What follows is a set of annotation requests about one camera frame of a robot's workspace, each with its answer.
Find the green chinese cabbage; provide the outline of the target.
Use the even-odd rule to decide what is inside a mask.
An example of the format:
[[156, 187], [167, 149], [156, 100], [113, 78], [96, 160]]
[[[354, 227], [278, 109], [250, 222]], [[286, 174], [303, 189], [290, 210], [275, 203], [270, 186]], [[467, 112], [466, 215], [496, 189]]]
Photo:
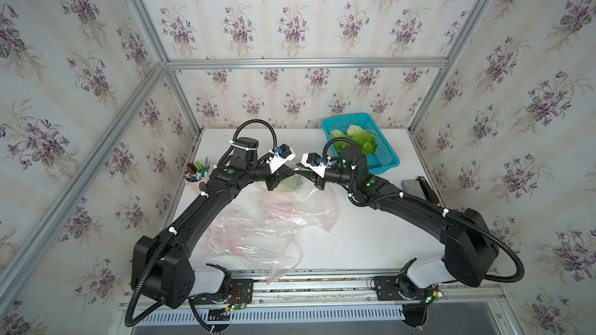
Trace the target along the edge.
[[[341, 132], [341, 130], [332, 130], [329, 132], [329, 136], [330, 139], [337, 139], [337, 138], [343, 138], [343, 139], [348, 139], [349, 137]], [[349, 144], [345, 141], [335, 141], [332, 146], [335, 149], [336, 154], [339, 156], [341, 154], [341, 152], [348, 146]]]

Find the bagged cabbage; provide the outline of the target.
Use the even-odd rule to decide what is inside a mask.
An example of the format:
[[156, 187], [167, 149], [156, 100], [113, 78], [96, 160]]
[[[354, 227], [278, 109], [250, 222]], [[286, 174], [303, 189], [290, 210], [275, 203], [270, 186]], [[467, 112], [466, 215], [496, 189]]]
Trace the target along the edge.
[[303, 186], [303, 178], [299, 175], [293, 175], [282, 180], [277, 189], [281, 192], [298, 192]]
[[362, 127], [351, 125], [346, 134], [351, 141], [356, 143], [364, 155], [374, 154], [377, 151], [376, 136]]

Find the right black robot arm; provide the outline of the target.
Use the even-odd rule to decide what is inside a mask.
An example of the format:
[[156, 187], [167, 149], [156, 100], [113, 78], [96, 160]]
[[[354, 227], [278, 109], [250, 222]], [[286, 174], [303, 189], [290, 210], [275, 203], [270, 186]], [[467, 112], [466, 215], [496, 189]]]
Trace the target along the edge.
[[391, 283], [383, 283], [379, 294], [396, 293], [407, 301], [404, 323], [423, 327], [428, 308], [439, 297], [440, 285], [461, 283], [478, 287], [484, 281], [515, 283], [526, 273], [521, 258], [503, 240], [489, 231], [479, 212], [457, 211], [431, 202], [374, 175], [366, 155], [357, 144], [344, 139], [336, 157], [308, 153], [292, 172], [324, 189], [332, 183], [346, 190], [353, 206], [389, 213], [425, 231], [444, 246], [437, 257], [409, 260]]

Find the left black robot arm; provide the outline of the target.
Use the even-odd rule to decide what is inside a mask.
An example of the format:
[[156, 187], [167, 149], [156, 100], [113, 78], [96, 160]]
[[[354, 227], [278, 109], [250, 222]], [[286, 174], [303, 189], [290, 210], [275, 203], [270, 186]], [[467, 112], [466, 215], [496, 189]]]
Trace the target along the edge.
[[155, 237], [141, 237], [133, 248], [130, 287], [133, 294], [124, 324], [134, 327], [163, 305], [176, 309], [191, 293], [196, 275], [190, 256], [200, 238], [225, 206], [248, 185], [263, 181], [275, 186], [279, 175], [269, 169], [266, 157], [259, 157], [259, 142], [241, 137], [251, 125], [266, 127], [273, 139], [272, 155], [278, 140], [273, 126], [263, 119], [250, 119], [232, 136], [230, 147], [213, 166], [209, 180], [200, 185], [200, 194], [177, 219]]

